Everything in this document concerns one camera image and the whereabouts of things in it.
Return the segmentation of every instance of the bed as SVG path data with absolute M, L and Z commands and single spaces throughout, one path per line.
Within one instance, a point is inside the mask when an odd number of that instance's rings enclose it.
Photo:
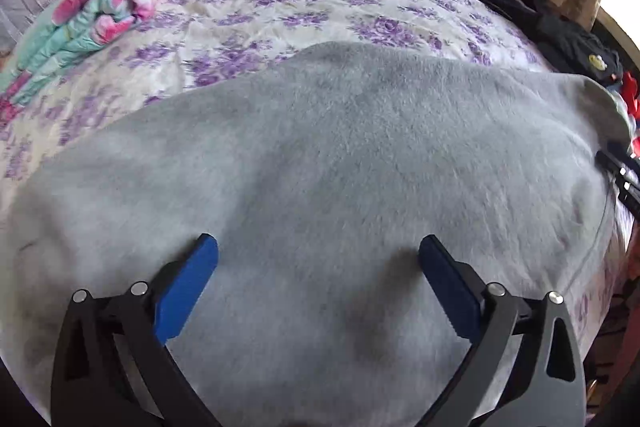
M 233 82 L 330 41 L 550 71 L 516 26 L 477 0 L 161 0 L 155 17 L 47 86 L 0 130 L 2 215 L 38 166 L 76 140 L 147 105 Z M 568 295 L 583 356 L 607 312 L 631 225 L 618 208 L 609 247 L 598 254 L 600 269 L 578 295 Z M 50 360 L 41 363 L 46 374 Z M 46 410 L 41 389 L 24 391 Z

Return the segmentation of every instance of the floral bedspread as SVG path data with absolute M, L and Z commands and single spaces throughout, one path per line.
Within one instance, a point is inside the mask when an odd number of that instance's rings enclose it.
M 485 66 L 550 70 L 516 26 L 477 0 L 160 0 L 157 10 L 43 89 L 0 131 L 3 212 L 20 182 L 73 140 L 145 104 L 260 70 L 319 42 L 372 42 Z M 606 309 L 600 293 L 608 285 L 594 292 L 598 309 L 576 310 L 580 322 L 599 315 L 602 303 Z

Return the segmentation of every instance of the yellow patch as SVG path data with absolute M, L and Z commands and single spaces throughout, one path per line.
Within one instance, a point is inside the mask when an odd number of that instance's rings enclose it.
M 589 62 L 591 66 L 596 68 L 598 71 L 606 71 L 607 65 L 600 55 L 589 55 Z

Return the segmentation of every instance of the metal screw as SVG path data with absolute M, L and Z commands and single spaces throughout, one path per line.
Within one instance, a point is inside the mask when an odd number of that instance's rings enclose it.
M 144 295 L 148 289 L 149 289 L 149 286 L 146 282 L 138 281 L 134 283 L 130 291 L 131 293 L 133 293 L 133 295 L 141 296 L 141 295 Z
M 553 302 L 553 304 L 562 304 L 564 302 L 564 297 L 562 297 L 558 292 L 549 292 L 549 300 Z
M 86 299 L 86 290 L 78 290 L 71 298 L 77 303 L 84 302 Z
M 505 295 L 505 293 L 507 293 L 507 290 L 504 289 L 504 286 L 502 286 L 499 282 L 490 282 L 486 286 L 486 288 L 494 297 L 502 297 L 503 295 Z

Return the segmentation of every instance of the red fabric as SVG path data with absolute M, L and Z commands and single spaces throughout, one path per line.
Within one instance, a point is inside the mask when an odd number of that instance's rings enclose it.
M 88 0 L 63 0 L 51 15 L 51 22 L 56 26 L 62 26 L 76 15 Z
M 622 77 L 622 89 L 620 95 L 626 103 L 626 111 L 634 118 L 640 117 L 640 107 L 638 107 L 638 81 L 631 76 L 628 71 Z

